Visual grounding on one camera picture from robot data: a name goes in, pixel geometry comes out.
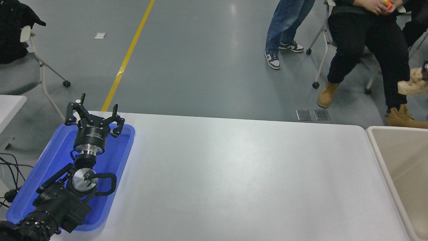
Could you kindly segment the person's right hand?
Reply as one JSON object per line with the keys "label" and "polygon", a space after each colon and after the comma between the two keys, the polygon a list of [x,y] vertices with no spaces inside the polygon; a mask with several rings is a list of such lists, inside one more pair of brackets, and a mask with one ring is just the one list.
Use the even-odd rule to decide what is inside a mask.
{"label": "person's right hand", "polygon": [[353,6],[362,7],[375,15],[382,15],[387,11],[387,5],[383,0],[354,0]]}

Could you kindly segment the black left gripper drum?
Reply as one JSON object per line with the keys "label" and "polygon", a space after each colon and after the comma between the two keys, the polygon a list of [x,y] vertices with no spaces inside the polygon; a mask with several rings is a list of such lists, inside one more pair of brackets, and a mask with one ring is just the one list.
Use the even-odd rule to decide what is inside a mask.
{"label": "black left gripper drum", "polygon": [[78,131],[73,145],[74,149],[81,149],[84,145],[105,149],[107,136],[110,133],[108,125],[97,127],[85,123],[77,123]]}

